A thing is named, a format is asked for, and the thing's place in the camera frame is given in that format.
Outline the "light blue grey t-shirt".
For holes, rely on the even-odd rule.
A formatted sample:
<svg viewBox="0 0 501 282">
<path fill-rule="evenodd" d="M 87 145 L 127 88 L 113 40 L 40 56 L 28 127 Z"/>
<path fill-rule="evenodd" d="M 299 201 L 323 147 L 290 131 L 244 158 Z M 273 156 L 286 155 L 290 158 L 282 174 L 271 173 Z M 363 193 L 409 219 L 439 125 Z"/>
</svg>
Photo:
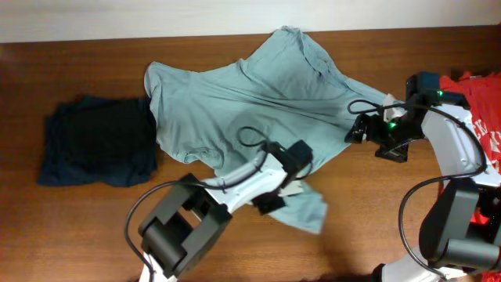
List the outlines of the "light blue grey t-shirt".
<svg viewBox="0 0 501 282">
<path fill-rule="evenodd" d="M 250 57 L 205 72 L 151 63 L 144 75 L 160 148 L 226 175 L 253 159 L 264 137 L 304 140 L 312 170 L 341 153 L 355 112 L 384 94 L 342 74 L 297 28 L 275 31 Z"/>
</svg>

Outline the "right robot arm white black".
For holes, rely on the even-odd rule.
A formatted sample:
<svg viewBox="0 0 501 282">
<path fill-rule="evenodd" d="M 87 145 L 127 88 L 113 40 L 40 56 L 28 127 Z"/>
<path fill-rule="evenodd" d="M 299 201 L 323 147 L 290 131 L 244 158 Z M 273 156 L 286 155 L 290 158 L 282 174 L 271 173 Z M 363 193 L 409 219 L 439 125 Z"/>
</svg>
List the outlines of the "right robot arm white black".
<svg viewBox="0 0 501 282">
<path fill-rule="evenodd" d="M 420 72 L 406 82 L 405 101 L 391 96 L 367 110 L 350 110 L 355 123 L 347 143 L 364 140 L 379 146 L 376 157 L 408 160 L 409 144 L 427 139 L 441 175 L 424 180 L 402 198 L 398 231 L 407 251 L 396 262 L 381 264 L 373 281 L 453 281 L 500 269 L 500 174 L 474 131 L 471 106 L 463 93 L 442 88 L 438 74 Z M 421 223 L 419 246 L 410 247 L 404 210 L 419 189 L 443 183 Z"/>
</svg>

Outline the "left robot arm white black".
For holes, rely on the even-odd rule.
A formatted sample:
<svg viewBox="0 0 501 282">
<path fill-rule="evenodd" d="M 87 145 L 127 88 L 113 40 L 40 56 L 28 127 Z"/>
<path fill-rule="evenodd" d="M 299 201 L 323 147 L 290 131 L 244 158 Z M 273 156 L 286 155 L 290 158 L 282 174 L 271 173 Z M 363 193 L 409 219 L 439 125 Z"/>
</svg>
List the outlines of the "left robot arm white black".
<svg viewBox="0 0 501 282">
<path fill-rule="evenodd" d="M 228 175 L 199 180 L 188 174 L 167 182 L 169 191 L 138 228 L 134 252 L 145 266 L 142 281 L 177 281 L 213 248 L 232 214 L 252 204 L 265 215 L 284 207 L 282 190 L 312 160 L 302 140 L 289 148 L 263 142 L 256 157 Z"/>
</svg>

